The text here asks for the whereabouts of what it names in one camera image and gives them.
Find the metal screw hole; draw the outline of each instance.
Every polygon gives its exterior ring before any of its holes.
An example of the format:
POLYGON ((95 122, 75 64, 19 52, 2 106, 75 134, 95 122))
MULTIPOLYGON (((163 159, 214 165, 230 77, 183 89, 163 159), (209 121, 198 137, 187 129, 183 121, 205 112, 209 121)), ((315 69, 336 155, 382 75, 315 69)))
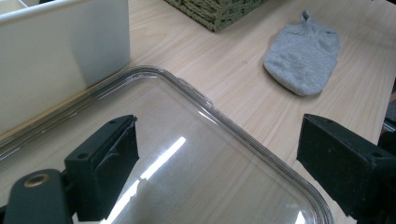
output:
POLYGON ((26 188, 33 188, 37 187, 39 185, 42 185, 43 183, 47 182, 50 179, 50 176, 47 174, 40 174, 40 175, 35 175, 30 177, 24 182, 24 186, 26 188))

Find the light wood table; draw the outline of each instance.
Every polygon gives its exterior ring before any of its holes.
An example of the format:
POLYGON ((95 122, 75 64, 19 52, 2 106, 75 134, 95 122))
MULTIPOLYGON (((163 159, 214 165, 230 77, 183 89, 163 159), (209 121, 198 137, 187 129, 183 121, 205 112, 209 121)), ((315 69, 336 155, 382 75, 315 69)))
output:
POLYGON ((346 217, 296 160, 304 113, 333 119, 376 144, 396 75, 396 6, 385 0, 269 0, 218 34, 163 0, 129 0, 132 60, 187 80, 214 106, 311 182, 332 210, 346 217), (300 97, 262 66, 288 23, 308 9, 340 35, 341 52, 324 91, 300 97))

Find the wood grain surface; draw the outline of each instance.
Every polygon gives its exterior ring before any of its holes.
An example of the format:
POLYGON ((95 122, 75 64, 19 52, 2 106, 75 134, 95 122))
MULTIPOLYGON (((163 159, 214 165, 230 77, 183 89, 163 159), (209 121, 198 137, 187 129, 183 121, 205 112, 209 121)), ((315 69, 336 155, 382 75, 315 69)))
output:
POLYGON ((346 217, 296 160, 304 113, 333 119, 376 144, 396 75, 396 6, 385 0, 269 0, 211 33, 162 0, 129 0, 131 62, 154 65, 187 80, 214 106, 312 183, 332 210, 346 217), (286 24, 308 9, 341 40, 338 64, 324 91, 301 97, 262 66, 286 24))

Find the white box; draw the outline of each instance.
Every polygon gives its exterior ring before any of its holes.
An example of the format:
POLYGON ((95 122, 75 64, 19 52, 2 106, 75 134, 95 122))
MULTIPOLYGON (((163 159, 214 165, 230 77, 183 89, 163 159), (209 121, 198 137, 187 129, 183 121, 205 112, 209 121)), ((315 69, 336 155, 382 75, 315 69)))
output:
POLYGON ((0 134, 130 61, 128 0, 0 0, 0 134))

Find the tray rim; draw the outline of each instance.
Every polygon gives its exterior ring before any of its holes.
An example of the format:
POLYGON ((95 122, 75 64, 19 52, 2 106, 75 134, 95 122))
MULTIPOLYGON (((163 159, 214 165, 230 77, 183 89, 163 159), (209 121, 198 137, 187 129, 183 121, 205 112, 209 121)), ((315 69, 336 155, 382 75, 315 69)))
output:
POLYGON ((319 217, 319 220, 316 220, 317 223, 334 223, 329 205, 327 205, 322 195, 313 185, 305 180, 300 174, 295 172, 268 148, 263 146, 259 141, 240 128, 236 123, 222 114, 213 106, 212 102, 207 97, 196 90, 187 81, 182 78, 175 77, 173 74, 161 67, 136 66, 118 73, 81 94, 78 98, 72 100, 66 105, 63 105, 49 113, 42 119, 33 122, 27 127, 1 140, 0 162, 2 160, 6 160, 8 156, 19 151, 23 146, 26 146, 41 135, 73 118, 85 108, 107 97, 109 94, 122 89, 122 87, 131 84, 141 77, 150 77, 147 74, 154 75, 152 77, 163 78, 163 80, 171 84, 172 88, 182 92, 187 98, 190 98, 191 103, 195 103, 196 106, 199 106, 204 111, 208 112, 217 121, 228 128, 228 132, 233 132, 234 136, 236 136, 242 144, 247 146, 250 151, 289 181, 294 188, 299 190, 311 203, 315 212, 320 213, 320 216, 316 214, 316 217, 319 217))

